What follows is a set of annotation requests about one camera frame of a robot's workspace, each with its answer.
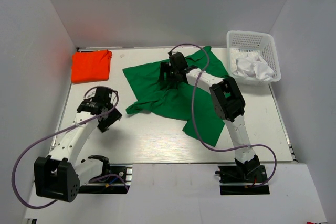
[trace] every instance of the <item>orange cloth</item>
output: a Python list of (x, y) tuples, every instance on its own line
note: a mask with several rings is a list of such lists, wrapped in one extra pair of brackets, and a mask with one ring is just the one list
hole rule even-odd
[(76, 52), (72, 57), (73, 83), (106, 81), (110, 76), (112, 52), (109, 50), (95, 52)]

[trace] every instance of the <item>green cloth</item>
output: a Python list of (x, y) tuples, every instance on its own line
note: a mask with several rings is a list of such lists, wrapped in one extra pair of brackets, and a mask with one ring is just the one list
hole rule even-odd
[[(210, 57), (210, 64), (206, 72), (217, 77), (227, 75), (220, 60), (211, 52), (211, 47), (204, 47)], [(189, 66), (199, 68), (205, 66), (207, 59), (203, 51), (185, 57)], [(193, 86), (186, 83), (159, 83), (158, 61), (136, 67), (125, 68), (123, 72), (137, 98), (137, 102), (126, 109), (127, 114), (136, 114), (142, 110), (152, 111), (167, 118), (187, 121), (183, 131), (197, 138), (191, 119), (191, 98)], [(199, 133), (205, 143), (215, 146), (224, 127), (215, 110), (209, 93), (197, 89), (195, 97), (195, 117)]]

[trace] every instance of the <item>white basket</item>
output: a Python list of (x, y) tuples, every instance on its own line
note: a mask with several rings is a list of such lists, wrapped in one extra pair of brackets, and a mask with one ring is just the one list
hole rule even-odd
[[(269, 34), (255, 33), (252, 31), (229, 31), (226, 34), (227, 42), (227, 72), (236, 79), (238, 83), (247, 85), (265, 85), (281, 79), (277, 51), (274, 39)], [(260, 81), (254, 77), (241, 77), (233, 74), (237, 70), (236, 59), (246, 53), (257, 54), (267, 62), (274, 71), (273, 80)]]

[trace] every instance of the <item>white wall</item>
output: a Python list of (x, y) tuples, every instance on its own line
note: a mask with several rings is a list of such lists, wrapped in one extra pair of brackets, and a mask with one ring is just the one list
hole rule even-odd
[[(0, 6), (0, 216), (2, 223), (21, 223), (25, 208), (10, 185), (12, 167), (26, 146), (55, 130), (75, 48), (50, 0), (0, 0)], [(37, 146), (19, 166), (25, 199), (34, 161), (48, 146)]]
[(269, 32), (286, 0), (51, 0), (77, 47), (226, 44), (228, 30)]
[(271, 30), (282, 75), (273, 88), (328, 223), (336, 223), (335, 19), (336, 0), (287, 0)]

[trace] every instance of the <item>white cloth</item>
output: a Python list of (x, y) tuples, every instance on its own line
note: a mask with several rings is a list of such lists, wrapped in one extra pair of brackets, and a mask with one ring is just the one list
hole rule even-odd
[(260, 81), (273, 80), (273, 69), (260, 55), (246, 53), (243, 57), (237, 58), (236, 63), (237, 70), (233, 72), (236, 76), (254, 77)]

